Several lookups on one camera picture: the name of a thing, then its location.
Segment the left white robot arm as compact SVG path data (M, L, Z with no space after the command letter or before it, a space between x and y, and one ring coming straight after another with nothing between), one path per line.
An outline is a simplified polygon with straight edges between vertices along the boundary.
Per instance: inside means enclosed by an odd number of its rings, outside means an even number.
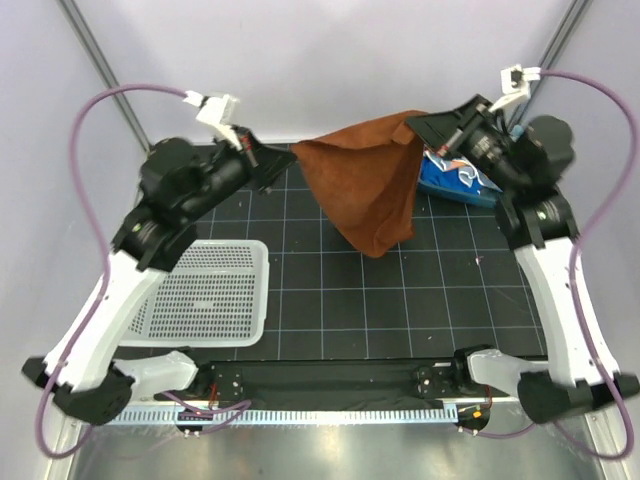
M67 416L102 426L141 397L181 392L200 400L210 392L212 365L189 347L142 360L114 355L144 301L196 241L197 222L245 187L268 192L296 161L245 127L232 131L237 145L197 147L174 137L152 146L140 168L142 197L106 248L93 298L46 356L25 361L23 375Z

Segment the white perforated plastic basket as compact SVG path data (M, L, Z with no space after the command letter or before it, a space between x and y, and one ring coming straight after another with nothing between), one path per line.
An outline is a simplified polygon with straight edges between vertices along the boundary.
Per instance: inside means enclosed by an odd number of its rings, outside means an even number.
M243 348L264 332L269 250L258 240L197 240L133 317L124 347Z

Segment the brown towel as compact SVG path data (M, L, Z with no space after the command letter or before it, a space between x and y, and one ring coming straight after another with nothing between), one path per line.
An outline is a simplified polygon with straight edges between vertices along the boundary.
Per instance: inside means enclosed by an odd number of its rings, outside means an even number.
M414 236L412 212L424 143L407 110L295 143L304 178L339 233L371 258Z

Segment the left aluminium frame post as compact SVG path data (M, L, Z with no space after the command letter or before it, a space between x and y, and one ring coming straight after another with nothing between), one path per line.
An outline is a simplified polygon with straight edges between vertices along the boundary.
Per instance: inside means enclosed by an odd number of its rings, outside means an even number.
M91 27L86 21L78 4L74 0L56 0L72 31L87 54L90 63L107 89L120 85L107 57L103 53ZM147 152L151 146L137 115L134 113L131 103L124 94L114 96L114 102L121 114L126 126L129 128L137 143L143 151Z

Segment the aluminium frame post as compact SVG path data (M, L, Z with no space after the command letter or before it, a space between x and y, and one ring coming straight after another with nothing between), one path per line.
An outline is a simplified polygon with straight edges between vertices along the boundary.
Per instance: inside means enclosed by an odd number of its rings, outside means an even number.
M565 48L577 31L581 21L586 17L592 3L592 0L572 0L570 2L568 9L547 43L538 62L539 67L543 70L553 70L557 66ZM509 127L515 127L523 121L544 83L545 81L541 80L531 86L530 99L514 110L508 122Z
M107 57L103 53L91 27L86 21L78 4L74 0L56 0L72 31L87 54L90 63L107 89L120 85ZM151 146L137 115L134 113L131 103L124 94L114 96L114 102L121 114L126 126L129 128L137 143L143 151L147 152Z

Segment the right aluminium frame post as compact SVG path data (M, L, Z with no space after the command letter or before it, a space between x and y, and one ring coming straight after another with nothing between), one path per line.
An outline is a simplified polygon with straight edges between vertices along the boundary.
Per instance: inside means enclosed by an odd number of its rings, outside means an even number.
M539 67L543 70L553 70L557 66L565 48L577 31L581 21L586 17L592 3L592 0L572 0L570 2L568 9L547 43L538 62ZM515 127L523 121L544 83L545 81L541 80L531 86L530 99L514 110L508 122L509 127Z

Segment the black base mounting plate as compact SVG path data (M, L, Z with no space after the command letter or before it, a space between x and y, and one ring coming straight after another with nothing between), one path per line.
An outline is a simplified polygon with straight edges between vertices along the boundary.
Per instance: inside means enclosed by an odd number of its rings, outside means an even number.
M247 399L272 411L408 410L488 396L445 358L215 362L201 391L224 405Z

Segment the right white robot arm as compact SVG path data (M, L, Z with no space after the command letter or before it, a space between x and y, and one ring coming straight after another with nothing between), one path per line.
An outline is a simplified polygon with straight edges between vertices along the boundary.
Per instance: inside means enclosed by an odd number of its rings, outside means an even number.
M573 132L565 121L542 115L512 138L499 118L477 95L454 110L405 121L429 152L468 160L500 188L495 218L529 284L546 341L546 363L487 346L461 349L450 372L452 388L473 396L494 387L517 398L536 424L601 410L616 395L635 397L639 379L620 371L579 262L570 257L579 231L557 184L575 158Z

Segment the blue plastic tub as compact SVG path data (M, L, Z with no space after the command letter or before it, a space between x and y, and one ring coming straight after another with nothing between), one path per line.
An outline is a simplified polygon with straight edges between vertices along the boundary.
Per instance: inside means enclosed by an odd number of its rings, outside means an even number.
M493 208L501 189L465 158L445 160L424 150L417 189L425 194Z

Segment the bright blue cloth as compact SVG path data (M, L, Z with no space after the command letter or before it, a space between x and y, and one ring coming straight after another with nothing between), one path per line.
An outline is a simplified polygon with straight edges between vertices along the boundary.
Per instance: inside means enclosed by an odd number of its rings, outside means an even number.
M482 191L476 171L460 162L424 159L419 179L429 193L456 201L476 199Z

